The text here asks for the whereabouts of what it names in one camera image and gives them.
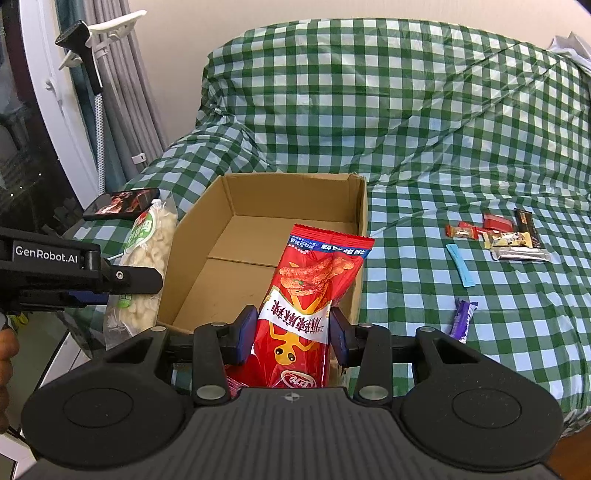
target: black candy wrapper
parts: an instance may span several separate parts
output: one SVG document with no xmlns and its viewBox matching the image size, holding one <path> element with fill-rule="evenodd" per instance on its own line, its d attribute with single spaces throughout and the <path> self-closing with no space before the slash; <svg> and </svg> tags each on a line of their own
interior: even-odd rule
<svg viewBox="0 0 591 480">
<path fill-rule="evenodd" d="M 527 210 L 515 209 L 515 220 L 517 221 L 518 232 L 529 232 L 531 237 L 531 246 L 534 248 L 544 248 L 540 241 L 540 236 L 534 226 L 534 216 Z"/>
</svg>

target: phone screen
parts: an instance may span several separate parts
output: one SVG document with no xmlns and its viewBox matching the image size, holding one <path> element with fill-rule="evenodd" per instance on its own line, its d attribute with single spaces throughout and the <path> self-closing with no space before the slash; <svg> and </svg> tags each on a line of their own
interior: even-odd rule
<svg viewBox="0 0 591 480">
<path fill-rule="evenodd" d="M 133 215 L 143 212 L 158 197 L 158 189 L 127 190 L 104 193 L 84 212 L 84 215 Z"/>
</svg>

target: floor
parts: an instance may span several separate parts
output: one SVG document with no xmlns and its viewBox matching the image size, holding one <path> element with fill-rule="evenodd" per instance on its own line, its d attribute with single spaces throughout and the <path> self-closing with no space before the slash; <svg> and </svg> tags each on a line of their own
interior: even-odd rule
<svg viewBox="0 0 591 480">
<path fill-rule="evenodd" d="M 13 428 L 19 428 L 22 406 L 37 386 L 65 332 L 66 327 L 61 321 L 46 312 L 30 314 L 29 323 L 19 329 L 21 350 L 12 359 L 14 375 L 8 384 L 10 404 L 7 416 Z M 0 480 L 10 479 L 13 464 L 12 460 L 0 455 Z"/>
<path fill-rule="evenodd" d="M 550 457 L 550 466 L 564 480 L 589 480 L 591 478 L 591 427 L 562 439 Z"/>
</svg>

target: bed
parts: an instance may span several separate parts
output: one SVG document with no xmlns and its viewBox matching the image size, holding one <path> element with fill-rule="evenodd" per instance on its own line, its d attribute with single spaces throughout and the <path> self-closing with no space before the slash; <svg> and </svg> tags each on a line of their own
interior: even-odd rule
<svg viewBox="0 0 591 480">
<path fill-rule="evenodd" d="M 126 187 L 172 192 L 182 216 L 226 172 L 357 172 L 376 239 L 360 322 L 449 331 L 477 301 L 467 344 L 559 401 L 564 434 L 591 421 L 588 78 L 531 44 L 426 21 L 312 20 L 248 31 L 212 52 L 195 129 Z M 448 223 L 533 212 L 551 263 L 495 262 Z M 121 252 L 130 223 L 86 222 L 76 238 Z M 75 315 L 100 348 L 102 313 Z M 412 387 L 394 366 L 397 394 Z"/>
</svg>

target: white snack bag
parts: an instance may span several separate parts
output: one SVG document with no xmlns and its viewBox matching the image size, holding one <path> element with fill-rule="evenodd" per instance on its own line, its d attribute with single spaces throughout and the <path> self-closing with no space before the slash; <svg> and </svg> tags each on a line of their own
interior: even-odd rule
<svg viewBox="0 0 591 480">
<path fill-rule="evenodd" d="M 153 200 L 150 208 L 136 218 L 119 264 L 153 267 L 164 279 L 176 226 L 177 208 L 172 196 Z M 161 291 L 155 295 L 111 295 L 103 328 L 107 349 L 153 327 L 161 295 Z"/>
</svg>

